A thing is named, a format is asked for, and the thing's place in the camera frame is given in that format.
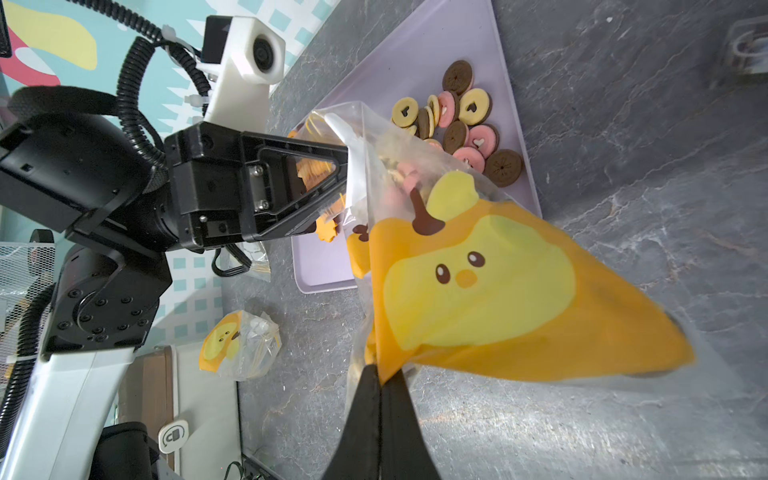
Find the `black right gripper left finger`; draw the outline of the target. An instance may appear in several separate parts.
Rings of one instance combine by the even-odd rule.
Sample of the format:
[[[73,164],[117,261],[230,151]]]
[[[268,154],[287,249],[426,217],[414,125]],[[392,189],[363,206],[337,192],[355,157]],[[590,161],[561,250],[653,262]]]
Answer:
[[[323,479],[378,479],[381,385],[377,367],[361,373],[345,427]]]

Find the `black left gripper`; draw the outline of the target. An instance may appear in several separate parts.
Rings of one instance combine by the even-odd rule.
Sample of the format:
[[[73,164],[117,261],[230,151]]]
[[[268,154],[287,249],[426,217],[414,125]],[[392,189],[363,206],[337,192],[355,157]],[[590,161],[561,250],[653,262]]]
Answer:
[[[347,184],[341,145],[202,122],[164,150],[177,237],[190,251],[301,235]]]

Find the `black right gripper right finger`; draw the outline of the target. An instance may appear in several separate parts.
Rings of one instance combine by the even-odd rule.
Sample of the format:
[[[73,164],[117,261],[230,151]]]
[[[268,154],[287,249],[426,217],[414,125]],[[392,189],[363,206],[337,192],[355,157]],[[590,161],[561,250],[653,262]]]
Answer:
[[[402,371],[382,387],[380,470],[382,479],[440,479],[424,442]]]

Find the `ziploc bag of mixed cookies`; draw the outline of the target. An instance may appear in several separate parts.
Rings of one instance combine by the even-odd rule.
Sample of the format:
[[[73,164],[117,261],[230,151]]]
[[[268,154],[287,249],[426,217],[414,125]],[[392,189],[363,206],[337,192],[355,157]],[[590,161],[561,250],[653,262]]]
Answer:
[[[239,310],[226,315],[204,339],[198,367],[237,382],[264,377],[282,341],[279,326],[261,316]]]

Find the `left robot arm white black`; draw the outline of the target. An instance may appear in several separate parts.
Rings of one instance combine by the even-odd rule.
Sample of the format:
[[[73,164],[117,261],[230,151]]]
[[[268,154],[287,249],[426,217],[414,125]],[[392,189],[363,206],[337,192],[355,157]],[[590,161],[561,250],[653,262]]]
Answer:
[[[33,86],[9,101],[1,202],[73,244],[21,322],[1,406],[5,479],[151,478],[141,427],[104,427],[172,278],[167,253],[302,235],[347,182],[343,147],[268,135],[286,47],[252,16],[211,16],[201,49],[115,1],[134,30],[116,91]]]

